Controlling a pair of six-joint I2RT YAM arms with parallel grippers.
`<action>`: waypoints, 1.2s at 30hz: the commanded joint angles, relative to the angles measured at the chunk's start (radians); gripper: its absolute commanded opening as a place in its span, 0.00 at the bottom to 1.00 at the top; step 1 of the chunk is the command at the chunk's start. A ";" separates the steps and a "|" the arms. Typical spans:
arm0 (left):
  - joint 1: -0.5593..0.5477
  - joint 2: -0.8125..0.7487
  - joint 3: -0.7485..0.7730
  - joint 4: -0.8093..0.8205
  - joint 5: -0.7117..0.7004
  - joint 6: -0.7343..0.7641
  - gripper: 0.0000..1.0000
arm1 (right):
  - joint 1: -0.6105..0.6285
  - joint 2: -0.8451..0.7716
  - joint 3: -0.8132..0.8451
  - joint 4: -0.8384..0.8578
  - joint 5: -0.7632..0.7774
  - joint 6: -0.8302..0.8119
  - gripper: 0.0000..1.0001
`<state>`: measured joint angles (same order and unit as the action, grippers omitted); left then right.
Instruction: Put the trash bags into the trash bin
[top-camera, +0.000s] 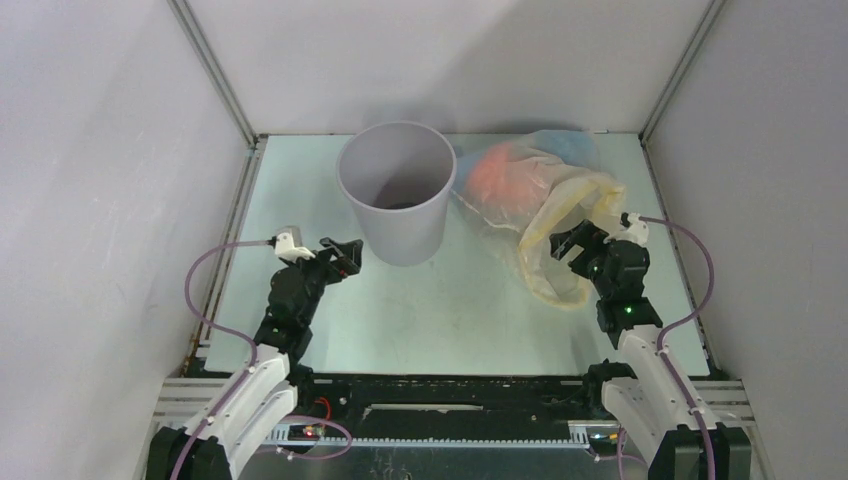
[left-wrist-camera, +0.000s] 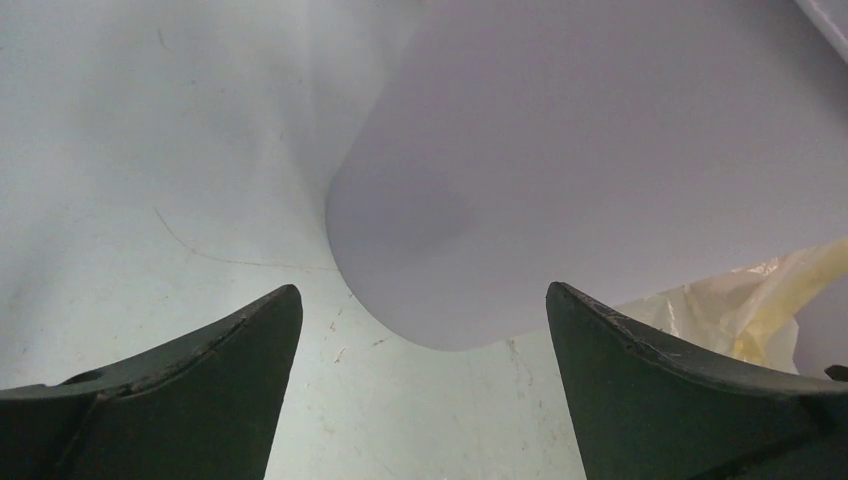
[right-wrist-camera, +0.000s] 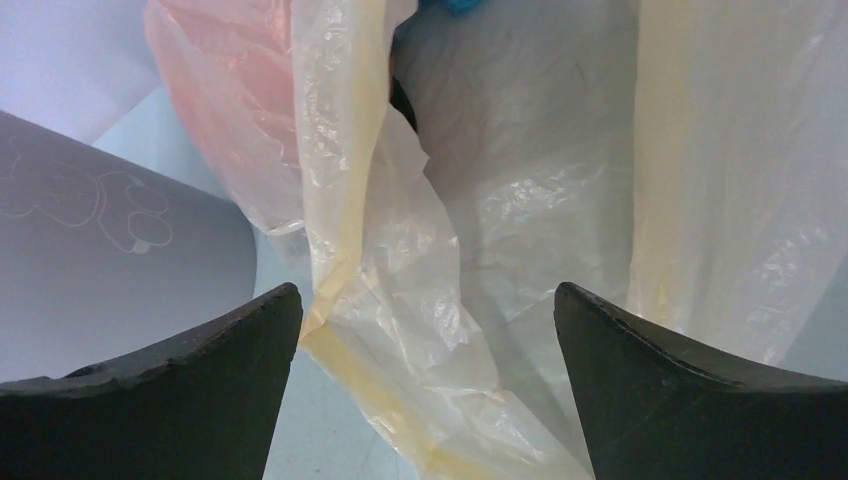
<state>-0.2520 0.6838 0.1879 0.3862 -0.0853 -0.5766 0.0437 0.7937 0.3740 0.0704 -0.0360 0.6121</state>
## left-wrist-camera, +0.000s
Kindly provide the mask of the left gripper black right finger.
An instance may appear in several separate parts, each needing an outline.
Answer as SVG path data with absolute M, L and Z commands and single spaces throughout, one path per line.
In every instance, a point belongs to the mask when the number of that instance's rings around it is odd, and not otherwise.
M 590 479 L 843 479 L 847 386 L 738 361 L 552 283 L 546 310 Z

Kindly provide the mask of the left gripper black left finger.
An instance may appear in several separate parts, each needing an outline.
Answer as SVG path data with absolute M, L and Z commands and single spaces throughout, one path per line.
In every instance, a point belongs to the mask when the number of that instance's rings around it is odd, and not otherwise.
M 261 479 L 302 330 L 299 290 L 57 385 L 1 393 L 5 479 Z

